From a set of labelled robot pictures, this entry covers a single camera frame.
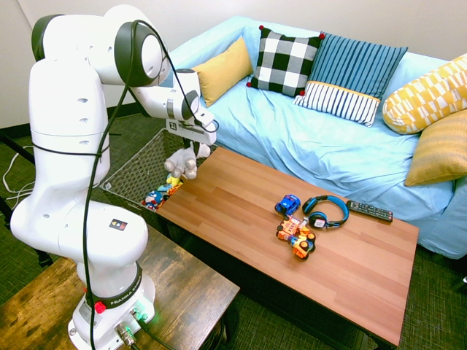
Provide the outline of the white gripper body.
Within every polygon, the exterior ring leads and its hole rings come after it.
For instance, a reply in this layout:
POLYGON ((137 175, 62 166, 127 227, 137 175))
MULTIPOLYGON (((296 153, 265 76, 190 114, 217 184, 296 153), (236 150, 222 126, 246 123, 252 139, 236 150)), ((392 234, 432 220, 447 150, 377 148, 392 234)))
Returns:
POLYGON ((183 125, 179 120, 167 120, 166 128, 169 133, 206 145, 213 145, 217 141, 217 131, 214 122, 208 125, 183 125))

